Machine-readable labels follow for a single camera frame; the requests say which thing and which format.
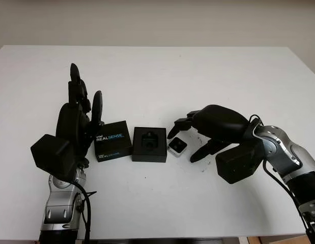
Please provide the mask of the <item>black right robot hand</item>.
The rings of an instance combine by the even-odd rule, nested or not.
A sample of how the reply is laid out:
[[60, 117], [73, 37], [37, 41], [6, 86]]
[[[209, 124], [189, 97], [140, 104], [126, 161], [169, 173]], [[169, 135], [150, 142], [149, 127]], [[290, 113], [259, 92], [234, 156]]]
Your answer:
[[180, 131], [188, 131], [191, 128], [209, 138], [208, 142], [190, 157], [192, 163], [207, 155], [214, 155], [231, 144], [240, 144], [253, 138], [251, 122], [240, 113], [219, 105], [208, 105], [176, 120], [167, 139], [172, 139]]

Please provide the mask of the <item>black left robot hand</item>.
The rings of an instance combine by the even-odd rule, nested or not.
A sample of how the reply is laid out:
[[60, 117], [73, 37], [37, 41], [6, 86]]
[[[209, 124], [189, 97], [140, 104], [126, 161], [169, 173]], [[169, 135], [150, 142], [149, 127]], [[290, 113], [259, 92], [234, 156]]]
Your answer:
[[74, 150], [78, 167], [88, 168], [88, 149], [99, 129], [104, 125], [102, 116], [102, 92], [96, 91], [93, 102], [88, 99], [85, 82], [81, 79], [76, 64], [70, 66], [68, 82], [68, 103], [60, 109], [56, 136], [68, 140]]

